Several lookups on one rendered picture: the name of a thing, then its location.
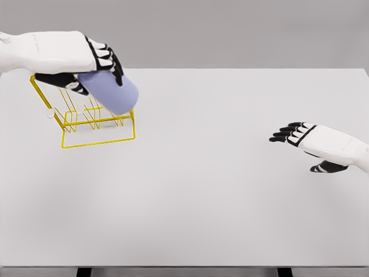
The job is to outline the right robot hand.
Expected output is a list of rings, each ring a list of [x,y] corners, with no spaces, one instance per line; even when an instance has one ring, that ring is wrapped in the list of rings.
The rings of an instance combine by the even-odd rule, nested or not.
[[[269,138],[271,142],[287,143],[305,153],[322,158],[312,166],[313,173],[337,173],[355,165],[365,143],[341,131],[308,122],[293,122],[280,128]]]

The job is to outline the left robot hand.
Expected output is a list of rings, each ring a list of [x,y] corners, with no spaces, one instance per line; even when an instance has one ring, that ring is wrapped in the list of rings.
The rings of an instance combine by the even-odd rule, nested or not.
[[[76,75],[109,71],[117,85],[123,85],[122,65],[108,44],[96,42],[79,31],[34,32],[30,35],[33,45],[27,48],[24,68],[38,81],[88,95]]]

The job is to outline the lavender cup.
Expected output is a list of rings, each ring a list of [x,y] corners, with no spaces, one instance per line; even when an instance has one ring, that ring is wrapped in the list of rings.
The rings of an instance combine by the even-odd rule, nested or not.
[[[122,86],[116,83],[115,76],[107,70],[80,73],[77,78],[86,90],[113,114],[128,113],[138,101],[138,88],[126,76],[122,77]]]

